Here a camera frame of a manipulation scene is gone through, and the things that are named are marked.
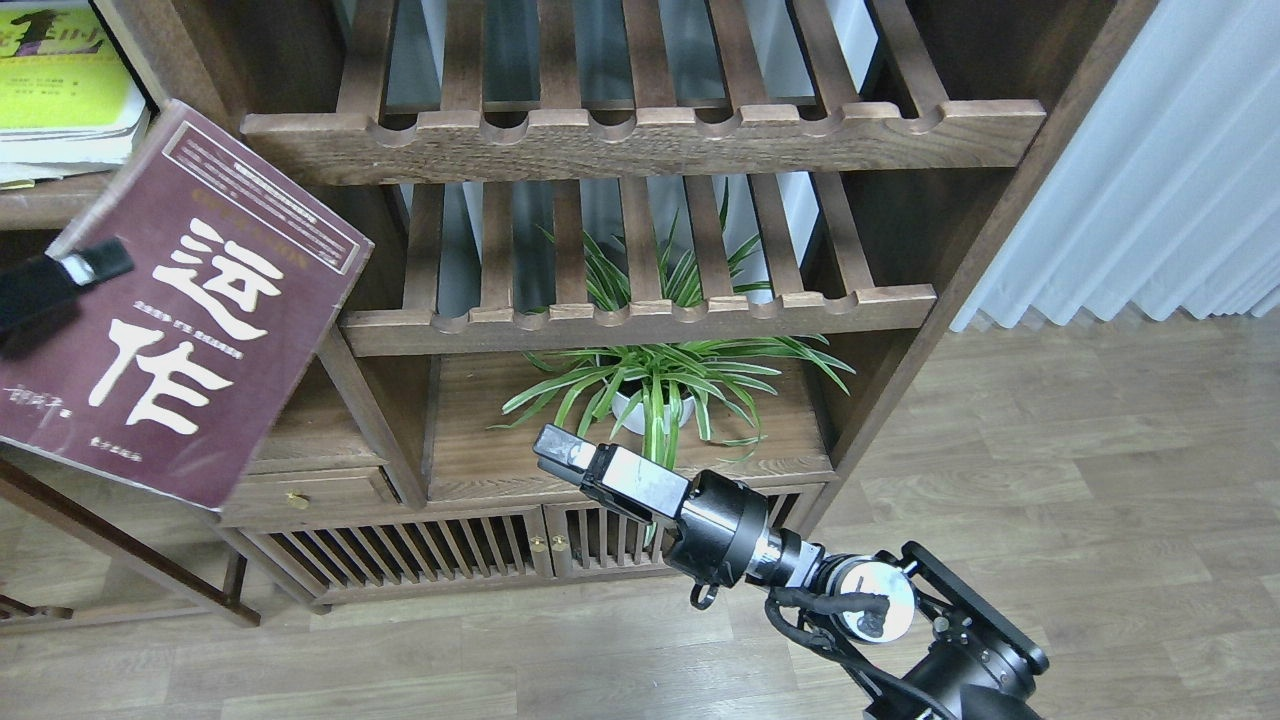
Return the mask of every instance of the wooden shelf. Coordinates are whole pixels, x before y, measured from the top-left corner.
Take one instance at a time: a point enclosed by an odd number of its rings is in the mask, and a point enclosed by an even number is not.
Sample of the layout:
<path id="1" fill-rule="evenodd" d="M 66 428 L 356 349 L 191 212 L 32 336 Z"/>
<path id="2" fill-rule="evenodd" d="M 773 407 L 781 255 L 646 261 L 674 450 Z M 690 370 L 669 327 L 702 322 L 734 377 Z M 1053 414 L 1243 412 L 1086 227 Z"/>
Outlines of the wooden shelf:
<path id="1" fill-rule="evenodd" d="M 0 231 L 61 228 L 97 200 L 110 179 L 111 173 L 90 173 L 0 191 Z"/>
<path id="2" fill-rule="evenodd" d="M 859 96 L 824 0 L 792 0 L 815 108 L 765 92 L 746 14 L 708 3 L 728 99 L 700 114 L 675 94 L 655 3 L 623 3 L 634 111 L 582 106 L 572 4 L 539 3 L 539 106 L 498 117 L 484 102 L 484 4 L 449 5 L 439 109 L 389 129 L 384 100 L 393 0 L 361 0 L 335 113 L 251 114 L 246 142 L 302 183 L 571 179 L 627 174 L 1014 167 L 1044 120 L 1036 100 L 956 100 L 938 79 L 905 0 L 868 0 L 900 108 Z"/>
<path id="3" fill-rule="evenodd" d="M 439 397 L 431 425 L 428 471 L 428 507 L 492 507 L 518 502 L 572 502 L 582 500 L 573 487 L 538 469 L 534 439 L 544 423 L 554 418 L 548 407 L 541 415 L 512 429 L 489 429 L 511 421 L 502 405 L 520 391 L 547 379 L 520 354 L 461 355 L 439 359 Z M 818 419 L 805 389 L 804 372 L 795 363 L 778 365 L 777 396 L 758 395 L 762 425 L 768 438 L 754 454 L 744 448 L 701 442 L 698 428 L 685 425 L 680 439 L 680 468 L 690 477 L 712 469 L 754 486 L 813 483 L 831 479 L 831 461 L 822 443 Z M 712 427 L 719 437 L 750 437 L 746 423 L 723 407 L 712 406 Z M 598 423 L 588 438 L 611 442 L 609 423 Z M 640 450 L 640 437 L 620 430 L 618 442 Z"/>
<path id="4" fill-rule="evenodd" d="M 515 307 L 511 184 L 484 186 L 480 304 L 462 316 L 436 311 L 442 270 L 443 190 L 419 186 L 410 224 L 408 268 L 403 307 L 347 313 L 339 320 L 357 356 L 431 355 L 545 350 L 586 345 L 673 342 L 717 337 L 841 333 L 915 328 L 937 296 L 928 284 L 877 287 L 861 240 L 836 173 L 810 174 L 822 208 L 837 290 L 818 291 L 801 272 L 792 250 L 774 176 L 748 176 L 760 229 L 762 250 L 773 299 L 751 302 L 732 291 L 721 234 L 718 206 L 708 177 L 684 178 L 694 251 L 707 300 L 677 307 L 662 299 L 657 277 L 658 249 L 653 211 L 644 178 L 620 181 L 631 304 L 617 311 L 588 301 L 582 255 L 580 188 L 576 181 L 553 183 L 556 236 L 556 302 L 545 313 Z"/>

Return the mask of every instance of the chinese characters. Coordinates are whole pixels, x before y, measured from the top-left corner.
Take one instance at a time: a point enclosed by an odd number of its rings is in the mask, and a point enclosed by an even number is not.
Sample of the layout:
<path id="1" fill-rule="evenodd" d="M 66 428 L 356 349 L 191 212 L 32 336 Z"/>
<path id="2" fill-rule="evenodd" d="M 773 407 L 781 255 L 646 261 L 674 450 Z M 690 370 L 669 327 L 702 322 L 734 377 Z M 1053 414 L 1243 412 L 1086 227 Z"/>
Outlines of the chinese characters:
<path id="1" fill-rule="evenodd" d="M 273 281 L 283 279 L 284 274 L 256 252 L 237 245 L 234 241 L 224 240 L 218 231 L 200 218 L 192 218 L 188 227 L 191 234 L 183 234 L 178 241 L 180 247 L 169 255 L 180 266 L 159 265 L 152 270 L 151 277 L 193 300 L 232 338 L 252 341 L 266 336 L 268 331 L 253 327 L 244 316 L 252 315 L 257 310 L 260 297 L 280 295 Z M 207 279 L 200 282 L 202 275 Z M 229 305 L 233 305 L 237 311 L 233 311 Z M 206 345 L 225 348 L 224 352 L 236 359 L 242 356 L 239 351 L 206 333 L 193 331 L 186 323 L 174 322 L 169 314 L 148 304 L 138 301 L 134 307 L 142 309 L 152 318 L 177 327 L 193 337 L 207 338 L 204 340 Z M 125 419 L 125 425 L 150 420 L 179 434 L 195 434 L 200 425 L 177 410 L 160 406 L 157 400 L 168 397 L 189 407 L 204 407 L 210 402 L 206 392 L 215 392 L 234 384 L 193 360 L 192 354 L 196 346 L 189 341 L 179 342 L 175 347 L 163 351 L 164 331 L 111 319 L 108 338 L 115 343 L 115 360 L 90 391 L 90 405 L 100 407 L 111 395 L 120 377 L 132 369 L 151 375 L 151 383 L 133 405 Z"/>

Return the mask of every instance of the cabinet door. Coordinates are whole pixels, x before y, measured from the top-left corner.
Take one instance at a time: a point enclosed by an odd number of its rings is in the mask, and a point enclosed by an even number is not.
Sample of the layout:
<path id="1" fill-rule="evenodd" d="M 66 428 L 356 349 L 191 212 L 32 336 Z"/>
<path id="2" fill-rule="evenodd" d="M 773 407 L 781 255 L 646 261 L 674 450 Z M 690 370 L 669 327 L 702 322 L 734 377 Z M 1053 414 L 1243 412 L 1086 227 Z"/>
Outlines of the cabinet door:
<path id="1" fill-rule="evenodd" d="M 769 501 L 769 527 L 796 525 L 822 492 L 823 483 L 755 488 Z M 557 578 L 666 569 L 664 536 L 648 537 L 648 527 L 591 501 L 544 506 Z"/>
<path id="2" fill-rule="evenodd" d="M 662 570 L 662 536 L 591 501 L 545 505 L 557 578 Z"/>
<path id="3" fill-rule="evenodd" d="M 538 506 L 246 537 L 320 603 L 552 577 Z"/>

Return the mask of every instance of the laminate floor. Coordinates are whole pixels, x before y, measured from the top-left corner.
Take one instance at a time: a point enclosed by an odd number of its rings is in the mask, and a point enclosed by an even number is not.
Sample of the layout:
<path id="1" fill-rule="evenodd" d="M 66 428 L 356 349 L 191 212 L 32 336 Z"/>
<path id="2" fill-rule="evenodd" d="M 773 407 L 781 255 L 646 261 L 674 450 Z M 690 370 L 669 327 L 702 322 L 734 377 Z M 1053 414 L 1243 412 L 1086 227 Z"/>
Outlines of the laminate floor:
<path id="1" fill-rule="evenodd" d="M 163 501 L 15 460 L 193 564 L 214 555 Z M 945 559 L 1048 651 L 1044 716 L 1280 717 L 1280 318 L 948 336 L 855 480 L 814 539 Z M 141 592 L 12 507 L 0 578 L 49 602 Z M 649 578 L 316 616 L 251 573 L 257 629 L 0 637 L 0 717 L 860 716 L 856 687 L 777 635 L 758 591 L 707 612 L 687 591 Z M 923 625 L 873 657 L 904 671 Z"/>

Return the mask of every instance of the stack of books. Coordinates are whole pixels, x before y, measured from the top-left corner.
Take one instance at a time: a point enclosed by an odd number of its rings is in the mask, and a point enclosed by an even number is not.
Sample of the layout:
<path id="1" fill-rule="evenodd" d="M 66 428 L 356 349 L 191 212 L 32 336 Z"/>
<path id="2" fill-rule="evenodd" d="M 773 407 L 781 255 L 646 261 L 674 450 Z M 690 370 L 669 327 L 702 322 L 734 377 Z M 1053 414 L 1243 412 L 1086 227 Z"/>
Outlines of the stack of books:
<path id="1" fill-rule="evenodd" d="M 147 118 L 87 0 L 0 1 L 0 188 L 118 168 Z"/>

